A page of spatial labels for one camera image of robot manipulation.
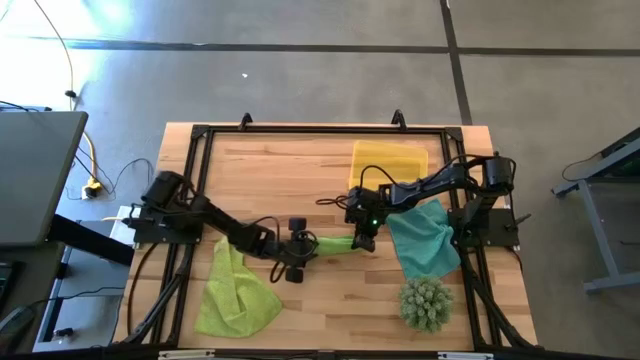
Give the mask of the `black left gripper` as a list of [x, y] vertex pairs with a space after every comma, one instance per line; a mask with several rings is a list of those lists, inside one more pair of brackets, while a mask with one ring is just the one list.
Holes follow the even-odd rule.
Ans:
[[291, 217], [288, 221], [288, 229], [294, 231], [289, 241], [278, 245], [274, 259], [289, 267], [285, 271], [287, 282], [300, 284], [304, 281], [304, 268], [306, 263], [317, 257], [316, 250], [319, 246], [315, 234], [307, 227], [307, 219], [304, 217]]

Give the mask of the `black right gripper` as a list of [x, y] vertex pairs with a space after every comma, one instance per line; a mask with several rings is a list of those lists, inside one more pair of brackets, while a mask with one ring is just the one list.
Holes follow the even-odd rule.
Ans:
[[388, 216], [387, 205], [383, 195], [378, 190], [353, 187], [347, 194], [345, 222], [354, 224], [356, 234], [351, 245], [352, 250], [363, 248], [368, 252], [375, 251], [375, 241], [366, 235], [377, 235], [378, 229], [385, 223]]

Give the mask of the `green microfiber towel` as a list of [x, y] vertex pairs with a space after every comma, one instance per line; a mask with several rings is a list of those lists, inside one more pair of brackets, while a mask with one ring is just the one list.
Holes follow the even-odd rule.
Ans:
[[355, 252], [351, 236], [319, 237], [314, 253], [318, 256], [334, 256]]

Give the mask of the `teal microfiber towel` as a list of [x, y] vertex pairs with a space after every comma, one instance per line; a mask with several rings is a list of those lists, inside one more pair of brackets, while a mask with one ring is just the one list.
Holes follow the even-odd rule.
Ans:
[[406, 279], [441, 278], [459, 267], [460, 257], [451, 244], [454, 230], [438, 199], [391, 214], [386, 225]]

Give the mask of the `lime microfiber towel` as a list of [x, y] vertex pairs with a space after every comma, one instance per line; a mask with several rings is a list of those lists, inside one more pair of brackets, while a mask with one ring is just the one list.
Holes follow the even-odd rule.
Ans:
[[194, 330], [248, 338], [266, 328], [283, 308], [277, 295], [244, 265], [244, 255], [223, 237], [214, 247]]

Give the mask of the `yellow plastic basket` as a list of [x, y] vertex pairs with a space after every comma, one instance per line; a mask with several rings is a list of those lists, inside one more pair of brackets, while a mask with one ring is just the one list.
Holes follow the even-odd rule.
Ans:
[[428, 159], [425, 148], [358, 140], [353, 147], [348, 188], [360, 184], [361, 171], [368, 165], [383, 168], [396, 182], [413, 182], [427, 175]]

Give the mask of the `green artificial ball plant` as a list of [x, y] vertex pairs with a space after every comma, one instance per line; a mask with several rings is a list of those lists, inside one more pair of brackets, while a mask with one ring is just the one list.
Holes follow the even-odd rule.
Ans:
[[399, 301], [399, 316], [408, 327], [434, 334], [449, 322], [454, 296], [438, 277], [420, 276], [406, 281]]

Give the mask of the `white power box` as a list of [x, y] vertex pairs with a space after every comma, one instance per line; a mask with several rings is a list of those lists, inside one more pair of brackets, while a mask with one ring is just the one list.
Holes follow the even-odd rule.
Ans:
[[138, 246], [134, 242], [135, 230], [123, 223], [124, 219], [128, 219], [129, 216], [137, 217], [140, 213], [139, 209], [132, 206], [120, 206], [118, 213], [115, 216], [108, 216], [102, 218], [104, 222], [112, 222], [112, 229], [109, 237], [124, 245], [129, 245], [134, 249]]

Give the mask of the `black desk beam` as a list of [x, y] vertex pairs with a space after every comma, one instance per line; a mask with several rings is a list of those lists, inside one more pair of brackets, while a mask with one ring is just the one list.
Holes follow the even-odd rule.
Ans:
[[46, 239], [121, 265], [130, 265], [134, 256], [131, 246], [60, 215], [53, 216]]

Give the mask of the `grey metal side table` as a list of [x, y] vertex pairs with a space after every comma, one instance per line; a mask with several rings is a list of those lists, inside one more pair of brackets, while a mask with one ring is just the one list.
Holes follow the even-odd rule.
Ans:
[[640, 251], [640, 127], [596, 152], [596, 163], [551, 189], [577, 191], [591, 223], [607, 275], [584, 283], [588, 294], [640, 285], [640, 270], [623, 270], [613, 246]]

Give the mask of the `grey desk top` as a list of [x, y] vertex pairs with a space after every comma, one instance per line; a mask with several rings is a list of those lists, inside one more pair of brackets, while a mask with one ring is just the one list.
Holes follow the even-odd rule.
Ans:
[[0, 248], [45, 241], [87, 120], [84, 111], [0, 113]]

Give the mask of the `black computer mouse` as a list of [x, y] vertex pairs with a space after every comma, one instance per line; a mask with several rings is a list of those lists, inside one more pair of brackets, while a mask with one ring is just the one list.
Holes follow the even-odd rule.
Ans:
[[33, 322], [35, 312], [31, 307], [20, 306], [0, 320], [0, 341], [9, 341], [23, 334]]

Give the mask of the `black aluminium table frame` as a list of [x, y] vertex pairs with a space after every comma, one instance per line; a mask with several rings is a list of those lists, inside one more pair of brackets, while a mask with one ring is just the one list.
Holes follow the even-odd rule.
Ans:
[[[423, 148], [430, 171], [464, 152], [492, 152], [483, 126], [171, 123], [157, 166], [190, 176], [217, 206], [242, 221], [259, 220], [270, 227], [303, 217], [320, 236], [347, 235], [352, 227], [343, 212], [322, 205], [321, 199], [347, 189], [359, 140]], [[407, 327], [398, 301], [404, 277], [387, 231], [380, 233], [372, 253], [319, 258], [307, 265], [302, 283], [275, 283], [282, 311], [257, 334], [242, 339], [200, 334], [195, 325], [219, 238], [217, 231], [204, 230], [184, 288], [171, 297], [145, 346], [215, 354], [229, 349], [387, 353], [465, 351], [473, 348], [476, 336], [488, 343], [506, 340], [482, 305], [467, 305], [461, 271], [444, 279], [453, 292], [454, 309], [443, 329], [424, 334]]]

